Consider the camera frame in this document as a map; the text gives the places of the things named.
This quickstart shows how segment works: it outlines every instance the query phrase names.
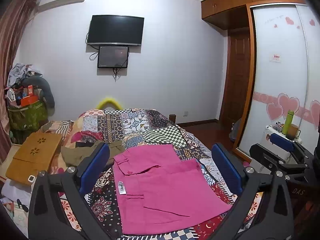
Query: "mug handle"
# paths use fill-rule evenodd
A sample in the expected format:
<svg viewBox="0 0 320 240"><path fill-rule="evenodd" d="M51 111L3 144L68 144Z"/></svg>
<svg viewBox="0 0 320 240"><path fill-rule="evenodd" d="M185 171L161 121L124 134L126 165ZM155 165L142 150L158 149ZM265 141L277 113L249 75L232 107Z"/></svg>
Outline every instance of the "mug handle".
<svg viewBox="0 0 320 240"><path fill-rule="evenodd" d="M300 136L300 133L301 133L301 130L298 130L299 131L299 134L298 135L296 135L296 139Z"/></svg>

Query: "wooden floor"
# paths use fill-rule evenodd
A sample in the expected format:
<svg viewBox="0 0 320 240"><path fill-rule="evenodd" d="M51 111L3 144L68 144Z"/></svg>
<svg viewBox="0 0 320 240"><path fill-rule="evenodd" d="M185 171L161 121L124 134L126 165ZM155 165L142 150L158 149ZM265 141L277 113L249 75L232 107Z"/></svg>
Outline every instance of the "wooden floor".
<svg viewBox="0 0 320 240"><path fill-rule="evenodd" d="M233 143L229 139L230 131L225 130L218 123L206 123L193 126L183 127L186 131L193 133L205 146L210 150L215 143L222 143L222 145L231 151Z"/></svg>

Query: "green thermos bottle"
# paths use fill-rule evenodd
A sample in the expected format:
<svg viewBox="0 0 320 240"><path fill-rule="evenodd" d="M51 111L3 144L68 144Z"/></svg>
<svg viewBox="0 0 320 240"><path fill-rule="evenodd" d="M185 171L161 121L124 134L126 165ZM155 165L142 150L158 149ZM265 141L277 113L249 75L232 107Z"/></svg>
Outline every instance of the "green thermos bottle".
<svg viewBox="0 0 320 240"><path fill-rule="evenodd" d="M291 122L292 122L292 119L293 119L293 115L294 115L294 111L289 110L288 114L287 114L287 118L285 119L285 122L284 122L284 126L282 128L282 133L284 135L287 135L289 126L291 125Z"/></svg>

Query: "bed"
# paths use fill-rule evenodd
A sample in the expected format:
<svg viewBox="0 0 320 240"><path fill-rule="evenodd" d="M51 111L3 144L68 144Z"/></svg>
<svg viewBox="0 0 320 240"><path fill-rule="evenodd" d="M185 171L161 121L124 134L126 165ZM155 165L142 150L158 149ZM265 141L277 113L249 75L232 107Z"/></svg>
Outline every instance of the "bed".
<svg viewBox="0 0 320 240"><path fill-rule="evenodd" d="M175 125L161 113L153 109L126 110L90 110L83 113L75 122L49 122L38 132L60 133L62 145L75 148L76 142L94 143L97 140L107 144L121 140L126 149L145 144L172 144L181 161L196 158L201 165L202 173L208 185L225 203L233 204L237 198L227 187L219 169L211 157L211 151L193 134ZM67 166L61 154L54 156L50 173L62 173ZM59 194L62 207L71 226L80 231L76 217L72 212L66 196ZM257 193L240 231L249 228L260 204L262 193ZM226 213L215 218L185 228L177 232L156 236L123 235L120 212L117 205L113 168L100 174L92 192L85 199L93 213L113 239L121 240L187 240L196 238L206 240L218 227Z"/></svg>

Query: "television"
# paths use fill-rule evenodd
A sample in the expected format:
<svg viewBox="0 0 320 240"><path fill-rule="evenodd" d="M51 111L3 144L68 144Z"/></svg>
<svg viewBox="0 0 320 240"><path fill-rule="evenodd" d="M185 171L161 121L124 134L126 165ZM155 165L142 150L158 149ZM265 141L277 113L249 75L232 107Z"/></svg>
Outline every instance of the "television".
<svg viewBox="0 0 320 240"><path fill-rule="evenodd" d="M98 68L127 68L129 47L100 46L98 54Z"/></svg>
<svg viewBox="0 0 320 240"><path fill-rule="evenodd" d="M87 44L141 46L143 23L142 17L93 15Z"/></svg>

